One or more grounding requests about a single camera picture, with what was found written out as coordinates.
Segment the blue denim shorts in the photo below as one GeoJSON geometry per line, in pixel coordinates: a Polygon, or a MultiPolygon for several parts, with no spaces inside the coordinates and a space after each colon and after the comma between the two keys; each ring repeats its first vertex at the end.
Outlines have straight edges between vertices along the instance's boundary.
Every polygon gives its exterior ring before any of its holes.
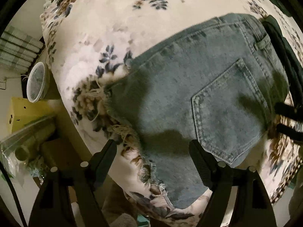
{"type": "Polygon", "coordinates": [[[113,116],[129,124],[176,208],[205,191],[188,153],[191,140],[237,166],[266,133],[287,75],[261,22],[227,14],[187,28],[131,62],[107,87],[113,116]]]}

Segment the folded dark pants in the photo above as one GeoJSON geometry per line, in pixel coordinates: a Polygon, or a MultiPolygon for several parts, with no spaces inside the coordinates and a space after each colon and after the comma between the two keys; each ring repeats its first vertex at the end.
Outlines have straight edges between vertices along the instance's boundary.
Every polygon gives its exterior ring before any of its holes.
{"type": "Polygon", "coordinates": [[[261,21],[287,74],[295,107],[302,106],[302,66],[272,15],[261,21]]]}

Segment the yellow cardboard box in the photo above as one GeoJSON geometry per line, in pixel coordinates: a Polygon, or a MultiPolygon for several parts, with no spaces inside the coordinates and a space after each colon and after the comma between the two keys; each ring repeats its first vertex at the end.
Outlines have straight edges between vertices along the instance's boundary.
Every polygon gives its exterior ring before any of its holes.
{"type": "Polygon", "coordinates": [[[10,100],[7,128],[8,134],[12,134],[27,124],[45,116],[53,116],[54,110],[47,101],[31,103],[26,98],[12,97],[10,100]]]}

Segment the green striped curtain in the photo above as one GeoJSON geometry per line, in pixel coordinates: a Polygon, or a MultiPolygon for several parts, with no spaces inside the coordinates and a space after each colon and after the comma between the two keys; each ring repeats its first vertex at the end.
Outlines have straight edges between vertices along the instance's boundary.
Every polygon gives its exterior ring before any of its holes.
{"type": "Polygon", "coordinates": [[[44,47],[40,40],[8,25],[1,35],[1,67],[24,74],[44,47]]]}

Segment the floral bed cover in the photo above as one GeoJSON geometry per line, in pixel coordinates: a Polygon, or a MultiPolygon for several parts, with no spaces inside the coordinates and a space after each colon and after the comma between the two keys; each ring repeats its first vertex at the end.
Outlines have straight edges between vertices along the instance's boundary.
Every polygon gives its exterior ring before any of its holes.
{"type": "MultiPolygon", "coordinates": [[[[117,207],[125,200],[169,226],[197,224],[211,191],[206,187],[189,207],[174,207],[164,183],[152,176],[152,162],[143,153],[138,133],[113,116],[107,87],[126,77],[131,62],[152,47],[232,13],[249,14],[260,22],[272,15],[302,64],[302,31],[270,0],[46,0],[41,21],[48,64],[78,133],[92,153],[100,151],[107,139],[118,143],[109,170],[114,185],[108,205],[117,207]]],[[[233,166],[255,166],[272,203],[300,163],[298,145],[275,133],[279,123],[302,129],[275,113],[259,142],[233,166]]]]}

